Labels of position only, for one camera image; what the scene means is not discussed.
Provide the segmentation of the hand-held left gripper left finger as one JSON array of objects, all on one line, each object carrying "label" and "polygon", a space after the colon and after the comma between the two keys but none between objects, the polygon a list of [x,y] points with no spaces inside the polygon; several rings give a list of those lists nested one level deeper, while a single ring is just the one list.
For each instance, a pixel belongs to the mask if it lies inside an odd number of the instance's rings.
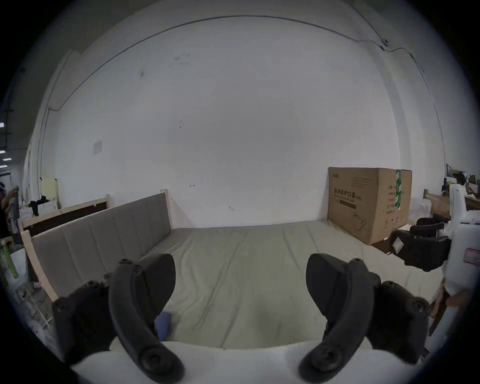
[{"label": "hand-held left gripper left finger", "polygon": [[112,273],[89,281],[52,304],[60,359],[68,366],[118,338],[135,365],[156,383],[178,383],[184,365],[155,334],[155,319],[176,284],[175,261],[159,254],[122,259]]}]

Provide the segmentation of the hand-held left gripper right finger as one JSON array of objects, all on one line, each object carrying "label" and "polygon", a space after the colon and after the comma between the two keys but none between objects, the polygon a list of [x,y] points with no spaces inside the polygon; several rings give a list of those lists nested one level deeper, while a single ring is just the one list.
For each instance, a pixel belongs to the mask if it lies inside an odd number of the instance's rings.
[{"label": "hand-held left gripper right finger", "polygon": [[310,255],[306,286],[327,325],[320,344],[301,360],[298,373],[309,383],[339,374],[368,339],[374,350],[415,364],[428,334],[429,303],[393,281],[381,281],[362,259],[342,261]]}]

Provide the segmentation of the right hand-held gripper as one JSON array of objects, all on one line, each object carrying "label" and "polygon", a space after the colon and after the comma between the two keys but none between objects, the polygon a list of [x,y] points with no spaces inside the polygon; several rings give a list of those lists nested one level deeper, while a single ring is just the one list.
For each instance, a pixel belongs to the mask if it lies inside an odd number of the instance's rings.
[{"label": "right hand-held gripper", "polygon": [[467,210],[467,200],[465,186],[451,184],[450,221],[434,213],[417,219],[409,230],[391,234],[391,252],[406,266],[425,272],[442,266],[444,287],[451,297],[475,289],[480,275],[480,212]]}]

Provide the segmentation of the person's right hand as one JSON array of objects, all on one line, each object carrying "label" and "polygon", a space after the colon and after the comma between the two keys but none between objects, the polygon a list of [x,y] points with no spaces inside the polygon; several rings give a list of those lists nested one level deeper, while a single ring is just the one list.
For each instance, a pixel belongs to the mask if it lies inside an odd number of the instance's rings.
[{"label": "person's right hand", "polygon": [[471,297],[471,289],[462,289],[454,295],[450,295],[446,288],[446,279],[442,278],[441,284],[435,293],[435,297],[430,304],[430,317],[433,323],[429,326],[428,336],[432,336],[439,327],[442,319],[445,318],[447,309],[455,309],[453,320],[448,324],[446,335],[451,335],[456,328],[468,307]]}]

